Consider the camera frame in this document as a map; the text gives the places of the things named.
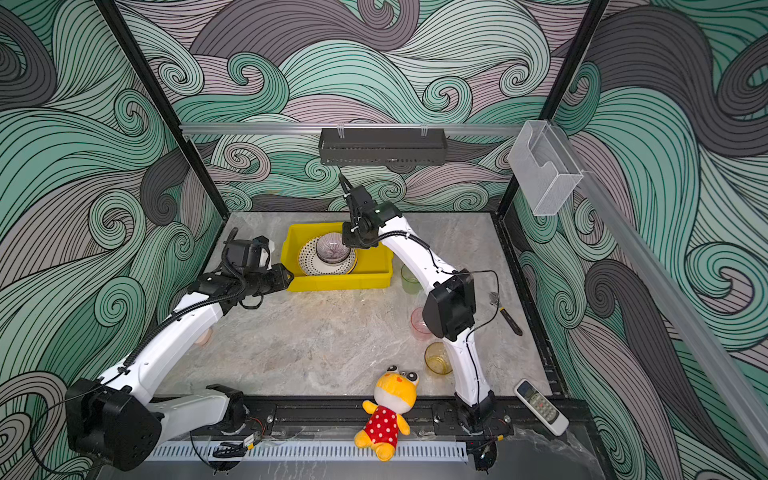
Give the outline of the green transparent cup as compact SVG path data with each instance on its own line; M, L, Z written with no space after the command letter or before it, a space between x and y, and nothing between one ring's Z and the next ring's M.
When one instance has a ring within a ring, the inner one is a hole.
M415 275L403 265L400 270L401 285L403 290L409 295L418 295L422 291L422 287Z

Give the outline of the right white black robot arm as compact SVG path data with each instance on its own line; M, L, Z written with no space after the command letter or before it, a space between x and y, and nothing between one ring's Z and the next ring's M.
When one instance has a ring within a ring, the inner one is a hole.
M459 419L466 429L478 430L493 412L495 394L476 348L473 273L443 261L392 203L374 201L364 186L354 187L342 174L338 180L350 214L342 224L343 244L358 250L383 245L414 274L426 294L422 318L445 345L453 368Z

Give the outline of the pink transparent cup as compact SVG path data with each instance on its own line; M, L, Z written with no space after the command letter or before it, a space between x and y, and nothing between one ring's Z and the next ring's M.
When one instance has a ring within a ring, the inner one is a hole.
M433 338L429 327L423 318L423 308L415 308L410 316L411 333L416 340L429 341Z

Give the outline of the brown striped bowl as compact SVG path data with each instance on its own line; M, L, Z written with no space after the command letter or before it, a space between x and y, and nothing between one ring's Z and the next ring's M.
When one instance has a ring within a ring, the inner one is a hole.
M319 237L315 251L321 261L330 265L344 262L351 254L351 248L344 244L342 234L338 232Z

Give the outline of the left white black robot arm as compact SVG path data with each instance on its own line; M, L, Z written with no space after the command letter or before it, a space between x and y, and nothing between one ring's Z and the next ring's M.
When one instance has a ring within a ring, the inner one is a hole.
M69 387L65 416L70 449L129 471L157 445L198 428L240 433L248 409L237 389L213 384L159 403L153 398L187 351L233 307L290 286L294 275L273 262L273 251L273 242L264 236L230 236L218 267L189 285L177 306L124 359L98 379L80 379Z

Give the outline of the yellow rimmed dotted plate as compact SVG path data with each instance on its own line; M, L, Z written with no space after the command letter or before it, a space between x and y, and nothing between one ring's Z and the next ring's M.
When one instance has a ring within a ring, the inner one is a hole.
M300 250L298 260L302 272L307 276L346 275L351 273L357 264L356 251L351 249L350 256L340 264L326 264L316 255L315 246L319 237L310 240Z

